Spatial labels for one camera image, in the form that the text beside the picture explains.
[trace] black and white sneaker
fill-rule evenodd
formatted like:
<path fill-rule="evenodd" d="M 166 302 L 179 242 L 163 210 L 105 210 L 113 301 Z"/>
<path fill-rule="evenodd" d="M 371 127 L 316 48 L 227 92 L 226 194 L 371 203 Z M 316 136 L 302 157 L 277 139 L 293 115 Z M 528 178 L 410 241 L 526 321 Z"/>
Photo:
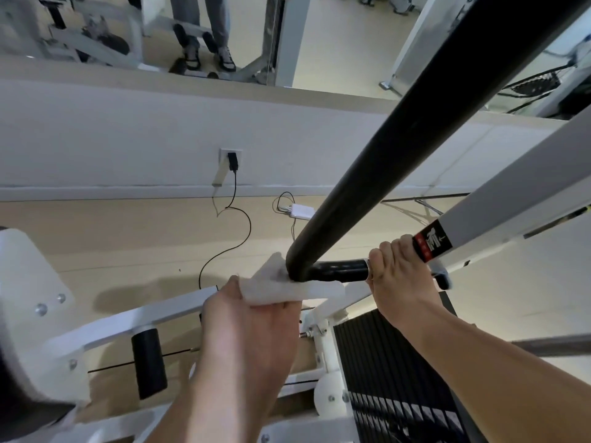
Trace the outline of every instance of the black and white sneaker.
<path fill-rule="evenodd" d="M 190 44 L 184 49 L 185 63 L 187 70 L 197 71 L 201 68 L 201 61 L 199 60 L 199 47 L 194 44 Z"/>
<path fill-rule="evenodd" d="M 227 71 L 228 73 L 236 71 L 236 64 L 232 60 L 232 55 L 227 46 L 218 48 L 218 59 L 219 66 L 222 70 Z"/>

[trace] white cloth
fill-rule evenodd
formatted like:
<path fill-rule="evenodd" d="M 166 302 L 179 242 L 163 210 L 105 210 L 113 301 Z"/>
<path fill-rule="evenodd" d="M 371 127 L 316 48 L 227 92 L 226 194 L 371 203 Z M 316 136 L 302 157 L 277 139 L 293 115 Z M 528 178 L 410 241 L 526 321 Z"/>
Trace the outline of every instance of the white cloth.
<path fill-rule="evenodd" d="M 252 278 L 240 277 L 240 291 L 250 305 L 344 296 L 344 286 L 339 281 L 296 283 L 290 280 L 279 252 L 272 254 Z"/>

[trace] black foam roller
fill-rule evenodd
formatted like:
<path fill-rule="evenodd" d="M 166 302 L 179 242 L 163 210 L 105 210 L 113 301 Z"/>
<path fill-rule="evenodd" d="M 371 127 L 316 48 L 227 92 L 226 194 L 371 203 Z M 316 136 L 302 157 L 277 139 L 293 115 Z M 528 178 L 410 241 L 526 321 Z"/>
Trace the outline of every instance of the black foam roller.
<path fill-rule="evenodd" d="M 134 350 L 139 398 L 149 398 L 168 387 L 158 330 L 147 329 L 134 335 L 131 338 L 131 346 Z"/>

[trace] warning sticker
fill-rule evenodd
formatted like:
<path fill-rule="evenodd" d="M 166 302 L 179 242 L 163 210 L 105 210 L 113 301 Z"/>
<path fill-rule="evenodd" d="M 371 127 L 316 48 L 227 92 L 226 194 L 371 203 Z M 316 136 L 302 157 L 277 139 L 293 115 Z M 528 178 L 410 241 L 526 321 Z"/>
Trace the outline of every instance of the warning sticker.
<path fill-rule="evenodd" d="M 415 240 L 423 253 L 425 262 L 437 258 L 439 255 L 452 249 L 452 243 L 443 231 L 439 220 L 425 227 L 415 235 Z"/>

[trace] wall outlet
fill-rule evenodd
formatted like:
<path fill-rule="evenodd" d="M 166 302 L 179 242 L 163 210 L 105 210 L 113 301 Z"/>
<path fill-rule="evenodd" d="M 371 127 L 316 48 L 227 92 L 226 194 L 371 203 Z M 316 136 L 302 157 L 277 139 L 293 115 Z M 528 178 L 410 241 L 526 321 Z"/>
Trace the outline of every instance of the wall outlet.
<path fill-rule="evenodd" d="M 236 157 L 238 158 L 238 168 L 242 168 L 242 149 L 222 149 L 219 150 L 218 155 L 218 165 L 222 166 L 222 163 L 225 163 L 225 167 L 229 168 L 230 163 L 227 160 L 228 152 L 236 152 Z"/>

